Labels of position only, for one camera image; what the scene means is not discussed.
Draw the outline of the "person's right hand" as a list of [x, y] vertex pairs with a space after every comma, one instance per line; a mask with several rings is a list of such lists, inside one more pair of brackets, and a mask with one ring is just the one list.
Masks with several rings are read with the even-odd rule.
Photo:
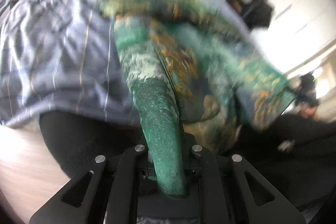
[[311, 107], [309, 105], [302, 105], [299, 111], [299, 115], [306, 119], [319, 120], [316, 106]]

